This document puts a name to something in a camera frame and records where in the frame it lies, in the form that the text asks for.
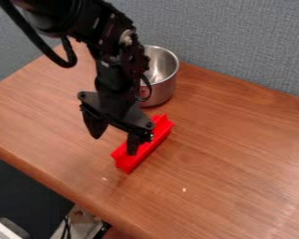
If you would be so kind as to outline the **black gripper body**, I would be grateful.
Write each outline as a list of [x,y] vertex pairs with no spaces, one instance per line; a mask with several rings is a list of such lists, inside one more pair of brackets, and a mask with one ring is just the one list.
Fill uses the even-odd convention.
[[94,91],[80,91],[81,105],[88,105],[108,120],[108,126],[122,131],[153,130],[154,123],[140,110],[137,89],[140,82],[129,78],[118,67],[97,68]]

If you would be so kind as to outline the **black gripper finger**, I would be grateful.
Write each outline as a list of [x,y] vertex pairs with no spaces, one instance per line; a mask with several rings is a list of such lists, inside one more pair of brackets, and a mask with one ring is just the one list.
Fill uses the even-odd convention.
[[126,135],[126,154],[134,156],[138,148],[144,143],[149,143],[153,139],[150,130],[133,130]]
[[108,127],[108,120],[105,116],[101,115],[88,105],[80,105],[80,108],[82,112],[86,130],[94,139],[100,139]]

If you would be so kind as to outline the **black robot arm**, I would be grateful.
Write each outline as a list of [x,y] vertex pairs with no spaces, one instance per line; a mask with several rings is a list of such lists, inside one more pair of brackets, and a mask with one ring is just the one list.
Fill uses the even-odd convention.
[[153,138],[153,122],[138,102],[149,58],[132,20],[104,0],[0,0],[10,18],[45,56],[61,67],[77,62],[69,41],[85,44],[96,62],[94,91],[81,91],[84,124],[93,138],[109,126],[126,132],[126,153]]

